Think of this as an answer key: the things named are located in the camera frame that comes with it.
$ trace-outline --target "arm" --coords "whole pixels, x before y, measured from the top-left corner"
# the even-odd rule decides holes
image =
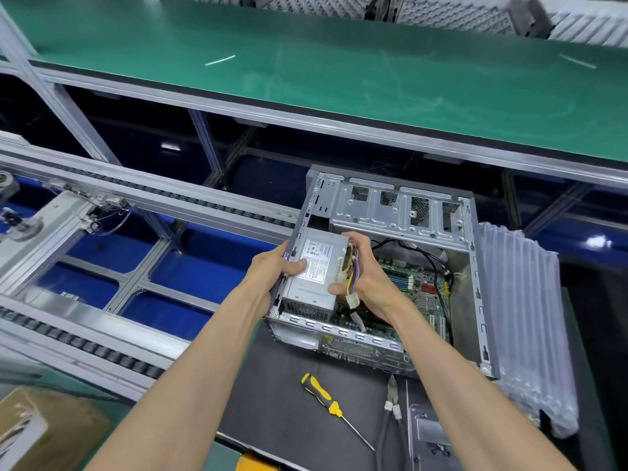
[[[282,272],[285,243],[253,259],[236,287],[185,352],[131,409],[87,471],[200,470],[209,452],[255,325]]]
[[[351,232],[362,274],[356,290],[376,315],[399,333],[438,419],[467,471],[570,471],[550,441],[438,334],[391,283],[368,237]],[[346,286],[332,285],[340,294]]]

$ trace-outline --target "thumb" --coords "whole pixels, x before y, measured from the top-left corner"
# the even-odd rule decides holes
[[[346,294],[347,293],[347,281],[345,281],[342,284],[340,283],[331,284],[329,285],[327,290],[329,291],[330,294],[335,294],[336,296],[340,296],[341,294]]]
[[[293,276],[295,274],[299,274],[305,266],[307,265],[307,261],[305,258],[301,258],[299,261],[288,261],[287,259],[281,260],[281,272],[287,274],[288,276]]]

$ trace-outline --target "pliers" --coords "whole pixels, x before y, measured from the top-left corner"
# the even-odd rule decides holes
[[[412,471],[412,460],[410,459],[410,449],[408,448],[408,434],[401,420],[401,408],[399,407],[399,391],[397,389],[397,380],[394,375],[388,379],[388,398],[384,404],[384,421],[377,437],[377,445],[375,446],[375,467],[377,471],[384,469],[384,442],[388,432],[388,423],[390,421],[391,412],[397,422],[399,429],[399,437],[401,439],[401,447],[404,452],[404,471]]]

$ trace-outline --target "motherboard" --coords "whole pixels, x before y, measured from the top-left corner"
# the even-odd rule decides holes
[[[448,327],[450,296],[443,275],[438,274],[436,276],[436,286],[434,286],[435,273],[433,270],[396,259],[380,258],[378,262],[392,283],[419,309],[432,330],[451,343],[450,328]],[[438,287],[446,310],[441,305],[436,287]],[[335,317],[336,325],[359,330],[359,325],[350,317],[351,312],[347,305],[340,305]],[[399,340],[399,335],[395,329],[375,316],[364,303],[360,303],[355,312],[364,322],[366,332],[384,339]]]

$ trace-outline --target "screwdriver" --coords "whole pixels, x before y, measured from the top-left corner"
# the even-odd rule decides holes
[[[317,398],[320,404],[327,409],[329,414],[335,415],[338,418],[342,418],[342,420],[344,420],[344,422],[347,423],[353,431],[355,431],[356,435],[358,435],[371,450],[375,451],[375,448],[373,448],[371,444],[366,441],[364,436],[362,436],[360,432],[357,431],[355,427],[351,425],[351,423],[349,423],[349,420],[344,417],[344,415],[342,414],[342,410],[340,409],[340,405],[338,405],[338,402],[332,400],[332,396],[329,395],[329,393],[320,386],[318,380],[316,380],[316,377],[311,374],[305,374],[301,379],[301,384],[303,385],[303,388],[305,388],[308,392],[310,392],[313,396]]]

